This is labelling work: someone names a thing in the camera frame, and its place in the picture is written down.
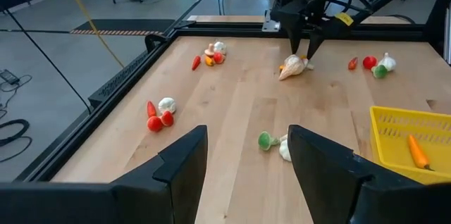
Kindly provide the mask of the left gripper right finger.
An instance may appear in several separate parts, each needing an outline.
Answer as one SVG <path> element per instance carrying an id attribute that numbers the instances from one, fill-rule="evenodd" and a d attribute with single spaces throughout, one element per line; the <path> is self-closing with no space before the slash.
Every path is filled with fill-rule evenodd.
<path id="1" fill-rule="evenodd" d="M 288 149 L 315 223 L 450 222 L 448 182 L 423 185 L 300 125 Z"/>

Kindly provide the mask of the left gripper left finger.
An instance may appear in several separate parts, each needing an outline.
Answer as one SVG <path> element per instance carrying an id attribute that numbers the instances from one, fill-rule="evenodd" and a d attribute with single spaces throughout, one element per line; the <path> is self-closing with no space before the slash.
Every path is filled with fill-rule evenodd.
<path id="1" fill-rule="evenodd" d="M 1 184 L 2 223 L 194 223 L 208 131 L 198 125 L 110 183 Z"/>

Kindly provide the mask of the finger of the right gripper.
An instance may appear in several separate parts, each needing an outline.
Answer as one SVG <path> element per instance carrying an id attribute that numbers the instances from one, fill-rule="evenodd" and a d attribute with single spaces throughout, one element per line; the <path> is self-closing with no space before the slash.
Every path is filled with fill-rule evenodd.
<path id="1" fill-rule="evenodd" d="M 336 27 L 317 27 L 313 30 L 309 37 L 309 47 L 307 49 L 307 58 L 312 58 L 321 44 L 329 38 L 335 37 L 338 34 Z"/>
<path id="2" fill-rule="evenodd" d="M 303 21 L 297 16 L 282 18 L 281 27 L 288 35 L 292 54 L 296 54 L 302 38 Z"/>

